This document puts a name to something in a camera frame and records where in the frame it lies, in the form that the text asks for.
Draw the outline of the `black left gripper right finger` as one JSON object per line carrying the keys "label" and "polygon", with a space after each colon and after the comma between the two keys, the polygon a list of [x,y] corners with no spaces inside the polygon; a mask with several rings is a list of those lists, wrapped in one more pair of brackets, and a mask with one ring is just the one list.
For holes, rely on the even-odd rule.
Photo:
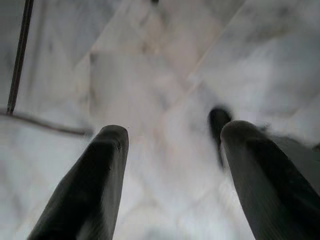
{"label": "black left gripper right finger", "polygon": [[246,121],[221,132],[245,218],[256,240],[320,240],[320,151]]}

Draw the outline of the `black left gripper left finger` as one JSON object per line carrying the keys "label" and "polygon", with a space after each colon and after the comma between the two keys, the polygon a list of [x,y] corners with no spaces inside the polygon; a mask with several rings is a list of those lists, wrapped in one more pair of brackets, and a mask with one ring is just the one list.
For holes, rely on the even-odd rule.
{"label": "black left gripper left finger", "polygon": [[128,151],[124,127],[103,127],[61,179],[27,240],[112,240]]}

